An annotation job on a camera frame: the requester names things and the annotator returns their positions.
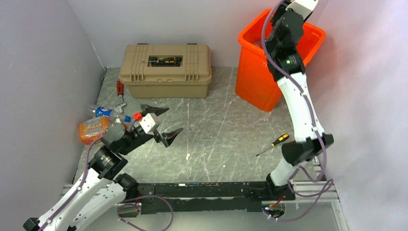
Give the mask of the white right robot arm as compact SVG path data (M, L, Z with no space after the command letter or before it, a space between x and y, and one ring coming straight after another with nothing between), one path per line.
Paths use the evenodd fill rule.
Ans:
M294 128L294 141L281 147L280 162L267 176L265 193L271 200L283 195L283 186L303 163L319 155L326 161L326 149L334 142L314 110L305 64L297 49L303 26L317 5L317 0L282 0L269 12L261 32L268 69L285 98Z

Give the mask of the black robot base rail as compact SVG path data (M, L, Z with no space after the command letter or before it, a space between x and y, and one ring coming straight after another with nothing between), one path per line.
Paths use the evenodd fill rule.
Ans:
M140 183L125 193L125 201L137 202L141 214L168 212L245 210L260 212L269 203L293 201L287 186L273 188L266 181Z

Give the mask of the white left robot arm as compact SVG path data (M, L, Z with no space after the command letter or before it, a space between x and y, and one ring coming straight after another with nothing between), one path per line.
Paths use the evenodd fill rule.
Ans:
M82 231L110 207L122 201L134 202L139 195L137 181L121 170L128 163L125 155L155 140L169 147L182 128L159 133L159 115L168 107L141 104L141 112L130 118L130 124L119 120L109 125L98 140L100 149L86 157L83 174L61 199L39 218L29 218L26 231Z

